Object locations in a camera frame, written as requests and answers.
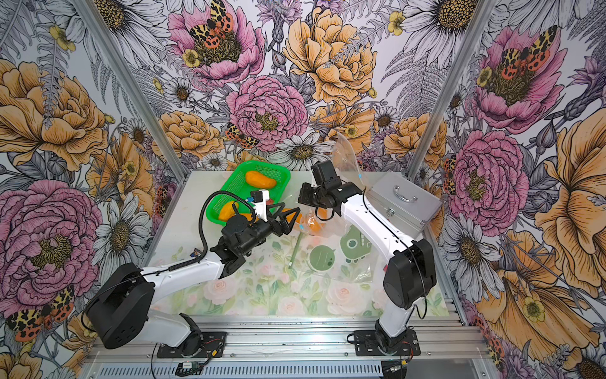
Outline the clear zip-top bag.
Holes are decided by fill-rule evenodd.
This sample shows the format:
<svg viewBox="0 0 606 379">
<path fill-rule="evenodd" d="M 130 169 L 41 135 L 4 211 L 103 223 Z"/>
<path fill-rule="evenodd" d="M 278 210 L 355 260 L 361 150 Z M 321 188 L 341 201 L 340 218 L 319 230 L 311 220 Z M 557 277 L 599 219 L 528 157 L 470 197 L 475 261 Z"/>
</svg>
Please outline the clear zip-top bag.
<svg viewBox="0 0 606 379">
<path fill-rule="evenodd" d="M 352 182 L 361 190 L 366 188 L 363 172 L 358 166 L 354 149 L 348 139 L 336 133 L 331 140 L 335 142 L 331 161 L 339 177 L 345 182 Z"/>
<path fill-rule="evenodd" d="M 301 213 L 313 208 L 301 206 Z M 350 284 L 372 282 L 377 250 L 352 223 L 329 216 L 319 235 L 301 232 L 297 227 L 288 236 L 291 248 L 286 252 L 288 273 L 309 274 Z"/>
</svg>

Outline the silver metal case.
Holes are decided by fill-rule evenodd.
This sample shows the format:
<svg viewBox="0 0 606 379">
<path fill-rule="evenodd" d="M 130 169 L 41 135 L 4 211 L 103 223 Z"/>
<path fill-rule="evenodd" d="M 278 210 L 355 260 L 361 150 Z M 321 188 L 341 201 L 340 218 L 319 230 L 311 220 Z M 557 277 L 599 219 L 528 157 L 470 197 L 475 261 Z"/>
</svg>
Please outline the silver metal case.
<svg viewBox="0 0 606 379">
<path fill-rule="evenodd" d="M 441 201 L 400 172 L 383 173 L 367 190 L 379 213 L 411 238 L 421 235 L 441 208 Z"/>
</svg>

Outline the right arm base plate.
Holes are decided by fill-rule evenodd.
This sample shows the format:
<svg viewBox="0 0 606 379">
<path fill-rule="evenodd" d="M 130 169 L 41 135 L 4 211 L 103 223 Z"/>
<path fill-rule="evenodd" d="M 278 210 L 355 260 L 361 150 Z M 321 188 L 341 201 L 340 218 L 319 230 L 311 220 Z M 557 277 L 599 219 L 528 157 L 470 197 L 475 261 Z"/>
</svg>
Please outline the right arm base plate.
<svg viewBox="0 0 606 379">
<path fill-rule="evenodd" d="M 347 336 L 347 342 L 353 344 L 356 356 L 402 356 L 414 358 L 421 354 L 416 332 L 408 328 L 396 337 L 390 337 L 381 331 L 358 330 Z"/>
</svg>

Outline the orange mango top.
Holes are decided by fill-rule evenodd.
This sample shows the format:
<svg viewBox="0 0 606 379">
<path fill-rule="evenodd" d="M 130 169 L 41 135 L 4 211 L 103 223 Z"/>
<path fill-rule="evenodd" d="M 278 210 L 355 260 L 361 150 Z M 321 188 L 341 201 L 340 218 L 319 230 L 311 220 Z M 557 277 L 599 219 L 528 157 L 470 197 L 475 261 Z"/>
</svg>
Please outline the orange mango top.
<svg viewBox="0 0 606 379">
<path fill-rule="evenodd" d="M 258 171 L 248 171 L 245 175 L 246 183 L 260 190 L 273 189 L 277 182 L 273 178 L 268 178 L 266 175 Z"/>
</svg>

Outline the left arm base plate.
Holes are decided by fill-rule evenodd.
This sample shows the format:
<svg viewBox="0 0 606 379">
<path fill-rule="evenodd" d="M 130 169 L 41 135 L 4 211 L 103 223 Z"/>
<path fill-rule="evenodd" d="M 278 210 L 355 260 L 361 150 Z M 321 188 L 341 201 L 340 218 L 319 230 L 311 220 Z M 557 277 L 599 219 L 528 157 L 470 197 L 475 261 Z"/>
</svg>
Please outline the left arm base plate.
<svg viewBox="0 0 606 379">
<path fill-rule="evenodd" d="M 156 358 L 221 358 L 226 338 L 224 332 L 192 333 L 178 347 L 161 345 Z"/>
</svg>

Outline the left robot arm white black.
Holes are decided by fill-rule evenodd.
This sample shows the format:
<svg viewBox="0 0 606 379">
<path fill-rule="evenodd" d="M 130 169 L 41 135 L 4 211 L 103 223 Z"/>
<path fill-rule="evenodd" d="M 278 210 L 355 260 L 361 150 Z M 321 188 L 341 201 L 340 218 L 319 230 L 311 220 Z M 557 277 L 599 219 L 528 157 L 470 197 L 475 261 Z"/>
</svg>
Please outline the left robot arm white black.
<svg viewBox="0 0 606 379">
<path fill-rule="evenodd" d="M 290 234 L 300 214 L 299 208 L 286 208 L 282 202 L 248 207 L 250 217 L 232 216 L 216 246 L 204 244 L 188 260 L 146 268 L 133 263 L 119 266 L 85 306 L 103 346 L 116 349 L 142 340 L 163 344 L 181 357 L 200 354 L 204 335 L 192 317 L 165 314 L 152 305 L 188 287 L 236 273 L 270 235 Z"/>
</svg>

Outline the green plastic basket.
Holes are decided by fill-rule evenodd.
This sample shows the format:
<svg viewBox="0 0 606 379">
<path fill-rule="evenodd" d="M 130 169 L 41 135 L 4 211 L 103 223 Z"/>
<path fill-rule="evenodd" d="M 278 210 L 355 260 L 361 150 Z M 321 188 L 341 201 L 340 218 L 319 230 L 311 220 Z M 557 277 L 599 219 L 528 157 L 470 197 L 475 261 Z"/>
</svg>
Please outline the green plastic basket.
<svg viewBox="0 0 606 379">
<path fill-rule="evenodd" d="M 290 171 L 285 167 L 255 160 L 238 165 L 221 190 L 231 192 L 243 199 L 249 197 L 251 191 L 257 190 L 256 187 L 249 185 L 246 181 L 246 174 L 249 171 L 257 171 L 268 178 L 276 180 L 276 186 L 268 190 L 269 196 L 275 203 L 282 200 L 282 195 L 287 189 L 291 178 Z M 207 219 L 214 224 L 224 226 L 226 223 L 219 219 L 219 213 L 225 204 L 233 200 L 233 197 L 225 195 L 214 197 L 206 208 L 205 214 Z"/>
</svg>

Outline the small green circuit board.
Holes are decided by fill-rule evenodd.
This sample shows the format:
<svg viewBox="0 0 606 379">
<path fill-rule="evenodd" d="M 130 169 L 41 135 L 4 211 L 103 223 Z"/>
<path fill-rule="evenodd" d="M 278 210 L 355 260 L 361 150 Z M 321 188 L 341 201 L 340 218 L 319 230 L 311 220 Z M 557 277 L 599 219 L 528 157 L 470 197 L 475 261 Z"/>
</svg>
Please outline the small green circuit board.
<svg viewBox="0 0 606 379">
<path fill-rule="evenodd" d="M 193 375 L 199 375 L 203 369 L 204 366 L 200 365 L 198 361 L 183 362 L 178 364 L 175 370 L 175 375 L 177 377 L 189 377 Z"/>
</svg>

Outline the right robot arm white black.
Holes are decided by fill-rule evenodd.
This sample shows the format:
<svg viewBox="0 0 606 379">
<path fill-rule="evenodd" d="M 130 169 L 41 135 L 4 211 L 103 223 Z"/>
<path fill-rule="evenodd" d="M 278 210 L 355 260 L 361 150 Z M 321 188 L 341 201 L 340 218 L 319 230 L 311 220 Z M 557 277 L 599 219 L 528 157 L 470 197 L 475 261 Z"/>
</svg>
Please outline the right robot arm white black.
<svg viewBox="0 0 606 379">
<path fill-rule="evenodd" d="M 425 316 L 419 305 L 427 303 L 437 284 L 432 245 L 398 230 L 372 206 L 364 190 L 339 177 L 331 161 L 314 164 L 311 171 L 315 183 L 302 185 L 298 202 L 333 211 L 355 226 L 387 261 L 383 289 L 388 303 L 376 323 L 375 339 L 382 353 L 394 355 L 410 342 L 410 318 L 413 313 Z"/>
</svg>

